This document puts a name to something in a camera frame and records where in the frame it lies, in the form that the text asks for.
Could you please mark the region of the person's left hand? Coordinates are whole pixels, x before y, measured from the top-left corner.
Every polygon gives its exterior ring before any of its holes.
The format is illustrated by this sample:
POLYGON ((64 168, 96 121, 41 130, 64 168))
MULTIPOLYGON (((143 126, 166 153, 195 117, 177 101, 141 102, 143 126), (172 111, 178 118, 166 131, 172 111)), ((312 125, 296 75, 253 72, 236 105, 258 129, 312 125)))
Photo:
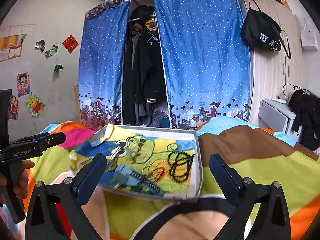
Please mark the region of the person's left hand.
MULTIPOLYGON (((27 170, 31 169, 35 166, 35 163, 31 160, 23 160, 22 161, 22 165, 23 165, 23 172, 20 176, 18 185, 16 187, 14 187, 14 193, 16 194, 16 197, 18 199, 25 199, 28 196, 28 183, 29 183, 29 178, 27 175, 27 170)), ((2 173, 1 174, 1 186, 6 186, 7 185, 7 180, 5 178, 5 176, 3 176, 2 173)), ((3 199, 3 197, 1 197, 1 206, 5 204, 5 200, 3 199)))

